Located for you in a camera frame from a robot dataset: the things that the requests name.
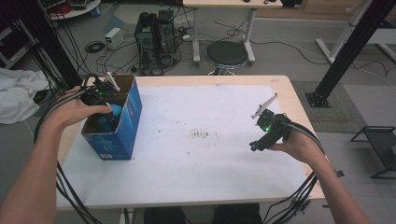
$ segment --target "stool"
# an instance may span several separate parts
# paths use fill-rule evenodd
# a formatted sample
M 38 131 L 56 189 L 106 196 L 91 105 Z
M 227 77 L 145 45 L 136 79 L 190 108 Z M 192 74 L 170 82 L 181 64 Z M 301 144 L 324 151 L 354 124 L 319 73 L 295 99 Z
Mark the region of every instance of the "stool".
M 218 41 L 206 48 L 206 59 L 217 69 L 209 75 L 233 75 L 227 69 L 235 69 L 245 65 L 248 61 L 248 52 L 241 44 L 231 41 Z

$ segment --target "floor mat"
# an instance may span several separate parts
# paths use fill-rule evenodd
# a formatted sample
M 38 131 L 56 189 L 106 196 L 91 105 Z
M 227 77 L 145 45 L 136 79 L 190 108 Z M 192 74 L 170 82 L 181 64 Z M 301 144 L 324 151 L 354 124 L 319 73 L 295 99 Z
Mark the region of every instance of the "floor mat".
M 319 82 L 292 81 L 291 84 L 316 132 L 357 133 L 366 125 L 341 83 L 335 86 L 328 98 L 330 108 L 311 107 L 305 98 L 305 93 L 313 92 Z

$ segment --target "forearm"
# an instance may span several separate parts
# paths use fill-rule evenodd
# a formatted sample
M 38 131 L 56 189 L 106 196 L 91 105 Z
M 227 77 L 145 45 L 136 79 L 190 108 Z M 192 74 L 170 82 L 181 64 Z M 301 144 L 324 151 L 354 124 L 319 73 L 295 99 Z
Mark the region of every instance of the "forearm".
M 324 156 L 311 167 L 318 177 L 335 223 L 371 223 Z
M 25 169 L 2 204 L 0 223 L 55 222 L 56 164 L 63 129 L 56 122 L 46 122 L 45 126 Z

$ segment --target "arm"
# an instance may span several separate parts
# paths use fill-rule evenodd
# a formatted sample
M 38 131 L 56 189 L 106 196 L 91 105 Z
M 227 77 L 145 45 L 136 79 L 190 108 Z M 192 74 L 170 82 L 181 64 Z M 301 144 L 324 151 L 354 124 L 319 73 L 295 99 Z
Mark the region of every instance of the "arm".
M 0 207 L 1 224 L 55 223 L 56 165 L 62 133 L 67 126 L 92 114 L 110 111 L 108 106 L 87 106 L 74 99 L 49 115 L 41 127 L 32 156 Z
M 318 177 L 335 223 L 371 223 L 338 179 L 320 148 L 309 137 L 292 130 L 287 141 L 274 144 L 270 149 L 284 151 L 312 168 Z

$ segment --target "hand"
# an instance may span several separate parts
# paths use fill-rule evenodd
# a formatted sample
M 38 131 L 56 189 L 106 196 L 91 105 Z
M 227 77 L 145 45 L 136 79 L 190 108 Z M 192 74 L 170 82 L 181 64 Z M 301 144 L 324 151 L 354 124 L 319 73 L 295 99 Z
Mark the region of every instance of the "hand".
M 65 95 L 62 96 L 59 100 L 63 99 L 69 94 L 78 91 L 79 89 L 80 86 L 76 86 L 74 89 L 67 91 Z M 82 103 L 79 98 L 76 98 L 56 108 L 45 121 L 45 126 L 48 126 L 48 123 L 50 123 L 51 125 L 58 126 L 63 130 L 67 126 L 78 123 L 92 114 L 105 114 L 109 112 L 111 112 L 111 107 L 109 106 L 88 106 Z
M 282 144 L 273 144 L 268 149 L 286 152 L 294 159 L 310 166 L 325 159 L 319 146 L 312 139 L 293 129 L 290 131 L 288 140 L 283 140 Z

